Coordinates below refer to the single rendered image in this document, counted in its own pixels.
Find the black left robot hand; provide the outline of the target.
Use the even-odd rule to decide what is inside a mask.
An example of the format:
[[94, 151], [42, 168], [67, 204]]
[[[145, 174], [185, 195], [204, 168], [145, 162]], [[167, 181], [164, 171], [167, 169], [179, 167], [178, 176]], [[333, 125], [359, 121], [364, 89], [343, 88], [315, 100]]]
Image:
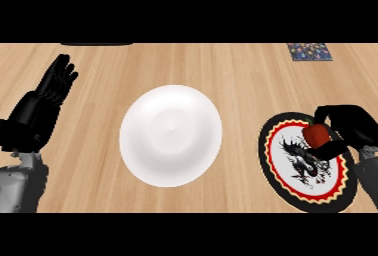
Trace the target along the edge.
[[70, 55], [61, 54], [38, 88], [21, 98], [8, 119], [0, 119], [0, 148], [5, 152], [39, 152], [46, 146], [79, 73]]

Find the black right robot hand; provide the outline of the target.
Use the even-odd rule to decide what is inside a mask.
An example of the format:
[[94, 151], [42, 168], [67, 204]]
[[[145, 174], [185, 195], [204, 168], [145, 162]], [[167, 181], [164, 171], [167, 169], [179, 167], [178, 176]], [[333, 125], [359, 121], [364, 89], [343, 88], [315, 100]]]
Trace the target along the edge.
[[315, 111], [315, 123], [324, 125], [331, 120], [331, 129], [342, 139], [325, 142], [308, 152], [321, 160], [331, 160], [353, 147], [370, 159], [378, 153], [378, 122], [358, 105], [325, 105]]

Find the black-rimmed patterned plate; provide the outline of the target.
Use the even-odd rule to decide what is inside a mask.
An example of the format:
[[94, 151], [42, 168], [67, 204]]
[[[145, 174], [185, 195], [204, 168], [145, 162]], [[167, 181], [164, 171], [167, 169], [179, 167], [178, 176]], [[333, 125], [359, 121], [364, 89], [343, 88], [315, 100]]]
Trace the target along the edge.
[[351, 152], [330, 161], [308, 155], [303, 137], [314, 117], [284, 112], [265, 123], [259, 136], [259, 158], [269, 184], [289, 204], [309, 213], [337, 213], [351, 206], [358, 179]]

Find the plain white plate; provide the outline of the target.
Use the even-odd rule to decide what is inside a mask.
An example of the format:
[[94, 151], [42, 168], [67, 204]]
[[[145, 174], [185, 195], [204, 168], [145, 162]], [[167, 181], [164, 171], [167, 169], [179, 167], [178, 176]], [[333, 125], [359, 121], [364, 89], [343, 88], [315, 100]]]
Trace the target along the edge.
[[156, 187], [178, 187], [209, 170], [222, 147], [222, 118], [210, 98], [166, 85], [135, 101], [120, 128], [120, 152], [132, 174]]

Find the blue patterned flat object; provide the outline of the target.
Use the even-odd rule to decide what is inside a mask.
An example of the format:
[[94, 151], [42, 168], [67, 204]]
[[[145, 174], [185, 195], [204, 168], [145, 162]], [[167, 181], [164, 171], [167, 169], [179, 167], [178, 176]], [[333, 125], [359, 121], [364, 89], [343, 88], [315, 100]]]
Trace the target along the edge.
[[331, 61], [333, 56], [325, 43], [289, 43], [294, 61]]

